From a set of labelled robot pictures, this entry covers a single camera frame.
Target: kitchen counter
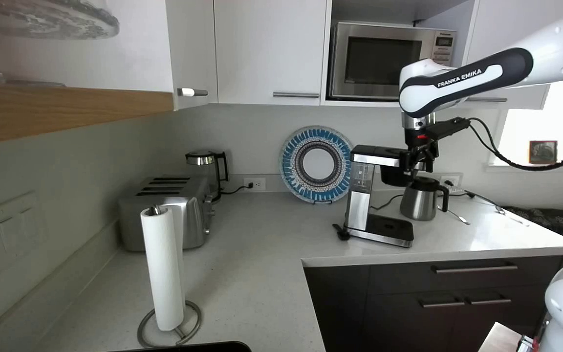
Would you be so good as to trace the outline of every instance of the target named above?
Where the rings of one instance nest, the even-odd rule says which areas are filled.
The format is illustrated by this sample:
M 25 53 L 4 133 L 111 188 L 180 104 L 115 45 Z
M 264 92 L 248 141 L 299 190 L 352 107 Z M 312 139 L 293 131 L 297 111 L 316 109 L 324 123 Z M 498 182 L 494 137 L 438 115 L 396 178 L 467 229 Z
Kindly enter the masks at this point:
M 191 344 L 242 340 L 256 352 L 324 350 L 305 266 L 563 256 L 561 235 L 483 199 L 449 199 L 449 209 L 469 225 L 439 211 L 434 221 L 412 221 L 410 248 L 340 240 L 332 223 L 344 221 L 344 207 L 344 201 L 309 205 L 289 194 L 223 197 L 209 240 L 183 256 L 185 295 L 205 315 Z M 398 203 L 381 213 L 398 217 Z M 119 252 L 50 328 L 41 350 L 138 348 L 136 326 L 150 307 L 144 256 Z

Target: wooden shelf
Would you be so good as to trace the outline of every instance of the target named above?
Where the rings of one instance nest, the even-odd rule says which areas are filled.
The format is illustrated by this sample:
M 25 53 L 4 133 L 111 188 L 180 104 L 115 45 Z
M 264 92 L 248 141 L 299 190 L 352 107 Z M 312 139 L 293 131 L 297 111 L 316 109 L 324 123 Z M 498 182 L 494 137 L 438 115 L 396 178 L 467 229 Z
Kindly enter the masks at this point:
M 0 86 L 0 141 L 168 111 L 170 92 Z

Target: decorative plate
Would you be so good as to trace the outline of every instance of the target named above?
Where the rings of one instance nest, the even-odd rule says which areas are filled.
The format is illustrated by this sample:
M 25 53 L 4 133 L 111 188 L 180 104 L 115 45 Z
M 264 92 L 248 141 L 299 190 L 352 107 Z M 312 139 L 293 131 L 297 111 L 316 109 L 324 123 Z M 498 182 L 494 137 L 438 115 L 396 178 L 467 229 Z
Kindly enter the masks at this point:
M 281 178 L 303 201 L 338 201 L 350 188 L 350 170 L 352 145 L 334 129 L 309 125 L 283 143 Z

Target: silver toaster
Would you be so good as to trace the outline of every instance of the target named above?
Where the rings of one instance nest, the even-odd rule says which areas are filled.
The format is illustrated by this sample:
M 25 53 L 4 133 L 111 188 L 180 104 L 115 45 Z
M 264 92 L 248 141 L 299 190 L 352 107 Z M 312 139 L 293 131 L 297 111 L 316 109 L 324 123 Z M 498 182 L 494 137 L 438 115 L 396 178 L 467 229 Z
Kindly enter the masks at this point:
M 150 178 L 140 188 L 119 199 L 119 237 L 129 252 L 144 252 L 140 211 L 154 205 L 170 205 L 172 199 L 187 199 L 183 250 L 205 244 L 211 227 L 211 203 L 205 199 L 207 178 L 162 176 Z

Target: lower cabinet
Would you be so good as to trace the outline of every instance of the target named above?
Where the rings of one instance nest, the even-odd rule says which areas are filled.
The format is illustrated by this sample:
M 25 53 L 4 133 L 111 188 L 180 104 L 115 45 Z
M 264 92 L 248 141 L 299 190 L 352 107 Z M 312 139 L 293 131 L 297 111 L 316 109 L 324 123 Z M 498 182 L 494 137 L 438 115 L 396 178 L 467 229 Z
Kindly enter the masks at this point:
M 498 321 L 535 336 L 563 258 L 307 268 L 328 352 L 477 352 Z

